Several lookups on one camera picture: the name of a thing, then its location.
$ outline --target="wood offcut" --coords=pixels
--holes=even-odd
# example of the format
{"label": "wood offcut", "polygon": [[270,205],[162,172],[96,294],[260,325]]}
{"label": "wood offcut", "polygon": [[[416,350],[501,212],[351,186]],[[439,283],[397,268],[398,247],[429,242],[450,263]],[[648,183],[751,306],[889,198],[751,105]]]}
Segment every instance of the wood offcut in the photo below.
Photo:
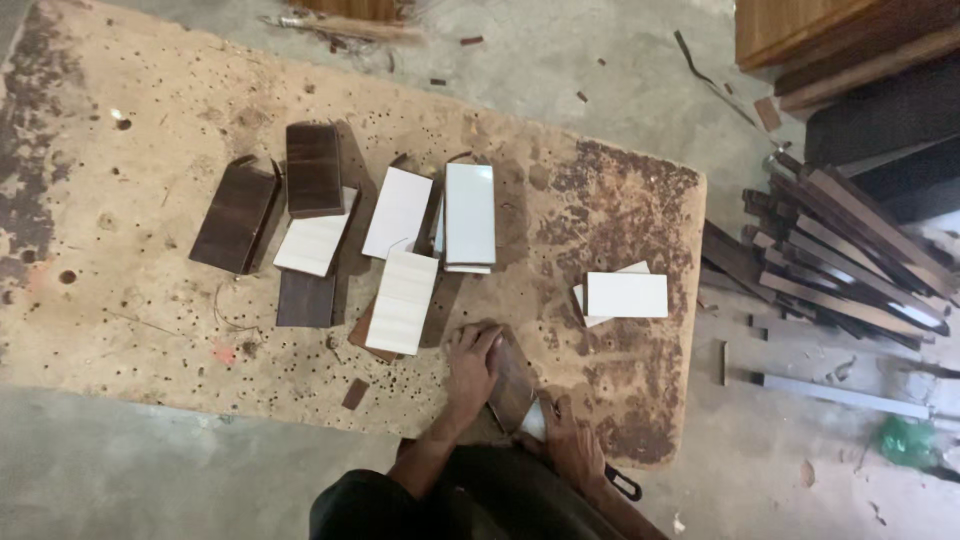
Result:
{"label": "wood offcut", "polygon": [[333,124],[287,126],[287,208],[301,219],[344,213],[340,149]]}
{"label": "wood offcut", "polygon": [[276,195],[279,175],[263,172],[244,157],[227,165],[213,194],[190,260],[234,274],[247,274],[263,235]]}

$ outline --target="person's hand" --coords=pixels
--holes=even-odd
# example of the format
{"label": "person's hand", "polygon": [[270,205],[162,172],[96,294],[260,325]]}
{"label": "person's hand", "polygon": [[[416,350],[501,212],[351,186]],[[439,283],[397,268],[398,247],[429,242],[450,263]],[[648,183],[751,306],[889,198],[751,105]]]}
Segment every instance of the person's hand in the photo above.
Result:
{"label": "person's hand", "polygon": [[491,352],[503,339],[502,330],[499,325],[468,325],[450,340],[444,414],[457,434],[469,427],[493,392],[497,357]]}
{"label": "person's hand", "polygon": [[527,433],[520,436],[520,443],[530,453],[545,457],[560,478],[588,498],[604,490],[607,461],[603,449],[589,422],[573,417],[570,397],[561,396],[556,407],[549,399],[540,398],[540,410],[546,424],[546,444]]}

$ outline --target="wood piece in hand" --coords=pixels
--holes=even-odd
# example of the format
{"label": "wood piece in hand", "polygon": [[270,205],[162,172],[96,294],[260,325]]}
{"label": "wood piece in hand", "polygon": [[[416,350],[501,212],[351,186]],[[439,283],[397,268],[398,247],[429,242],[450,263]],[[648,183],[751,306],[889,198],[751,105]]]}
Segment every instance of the wood piece in hand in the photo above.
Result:
{"label": "wood piece in hand", "polygon": [[513,434],[523,423],[530,406],[537,399],[526,356],[516,343],[510,327],[504,327],[501,339],[491,348],[490,354],[497,359],[498,378],[487,404],[493,416],[508,434]]}

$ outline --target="white laminated board piece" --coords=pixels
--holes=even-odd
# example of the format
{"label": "white laminated board piece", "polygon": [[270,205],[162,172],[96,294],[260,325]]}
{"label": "white laminated board piece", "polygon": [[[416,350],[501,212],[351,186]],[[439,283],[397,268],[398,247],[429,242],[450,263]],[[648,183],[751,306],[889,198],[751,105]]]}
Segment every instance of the white laminated board piece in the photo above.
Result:
{"label": "white laminated board piece", "polygon": [[440,258],[444,254],[444,196],[440,196],[440,209],[437,210],[437,233],[433,236],[433,256]]}
{"label": "white laminated board piece", "polygon": [[404,355],[418,352],[438,263],[399,247],[390,250],[373,306],[367,348]]}
{"label": "white laminated board piece", "polygon": [[590,316],[666,317],[666,276],[587,272],[586,300]]}
{"label": "white laminated board piece", "polygon": [[[649,274],[650,267],[647,266],[647,261],[642,260],[637,264],[631,264],[626,268],[620,268],[616,271],[617,274]],[[580,314],[584,316],[584,326],[587,328],[595,327],[601,323],[606,323],[607,321],[613,319],[613,317],[590,317],[584,311],[584,286],[583,284],[573,286],[573,296],[577,299],[577,306],[580,308]]]}
{"label": "white laminated board piece", "polygon": [[432,187],[429,178],[388,167],[361,253],[386,259],[395,246],[412,252]]}
{"label": "white laminated board piece", "polygon": [[305,274],[326,277],[330,263],[337,254],[337,246],[343,238],[347,221],[353,211],[357,190],[344,187],[343,215],[308,217],[290,222],[287,234],[283,236],[280,249],[274,257],[274,266],[297,270]]}
{"label": "white laminated board piece", "polygon": [[496,263],[493,167],[448,163],[444,187],[447,263]]}
{"label": "white laminated board piece", "polygon": [[490,274],[492,272],[490,266],[470,266],[464,264],[444,266],[444,270],[447,272],[462,272],[464,274]]}

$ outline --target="dark brown wood block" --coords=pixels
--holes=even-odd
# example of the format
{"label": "dark brown wood block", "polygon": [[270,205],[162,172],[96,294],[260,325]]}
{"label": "dark brown wood block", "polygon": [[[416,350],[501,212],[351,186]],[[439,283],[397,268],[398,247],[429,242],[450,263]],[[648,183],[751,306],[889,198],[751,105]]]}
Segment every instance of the dark brown wood block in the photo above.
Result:
{"label": "dark brown wood block", "polygon": [[287,208],[298,219],[344,214],[340,146],[333,124],[287,126]]}
{"label": "dark brown wood block", "polygon": [[363,312],[363,316],[357,319],[357,324],[353,327],[353,331],[350,332],[350,335],[347,336],[347,341],[356,345],[357,347],[360,347],[361,349],[366,349],[374,356],[389,364],[396,360],[396,357],[398,356],[397,353],[367,347],[367,333],[370,332],[370,321],[373,319],[373,305],[375,303],[376,298],[374,298],[370,302],[370,305],[367,306],[367,310]]}
{"label": "dark brown wood block", "polygon": [[336,288],[335,270],[325,278],[296,270],[280,270],[276,325],[330,328],[333,326],[333,296]]}
{"label": "dark brown wood block", "polygon": [[190,260],[247,274],[279,193],[280,178],[253,168],[252,157],[227,165],[190,250]]}
{"label": "dark brown wood block", "polygon": [[365,380],[354,379],[353,383],[350,384],[350,389],[347,390],[347,395],[344,396],[344,402],[341,404],[344,408],[350,410],[356,410],[357,406],[360,405],[360,402],[363,400],[364,394],[367,393],[367,388],[370,387],[370,384]]}
{"label": "dark brown wood block", "polygon": [[534,392],[535,379],[526,369],[526,356],[516,344],[513,332],[504,328],[502,335],[503,339],[489,352],[495,357],[499,377],[487,404],[500,427],[508,434],[513,434],[523,424],[523,417],[537,395]]}
{"label": "dark brown wood block", "polygon": [[701,255],[763,300],[771,304],[777,300],[776,292],[759,284],[763,268],[753,259],[751,251],[738,244],[709,220],[704,222],[704,244]]}

